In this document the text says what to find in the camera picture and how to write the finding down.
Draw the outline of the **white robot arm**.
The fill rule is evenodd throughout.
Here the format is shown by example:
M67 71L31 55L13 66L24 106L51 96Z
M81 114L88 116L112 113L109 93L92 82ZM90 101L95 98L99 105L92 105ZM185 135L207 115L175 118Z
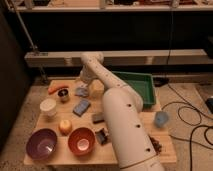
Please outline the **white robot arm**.
M120 171L165 171L140 120L141 96L106 69L101 52L83 52L81 80L90 84L98 78L107 88L102 111Z

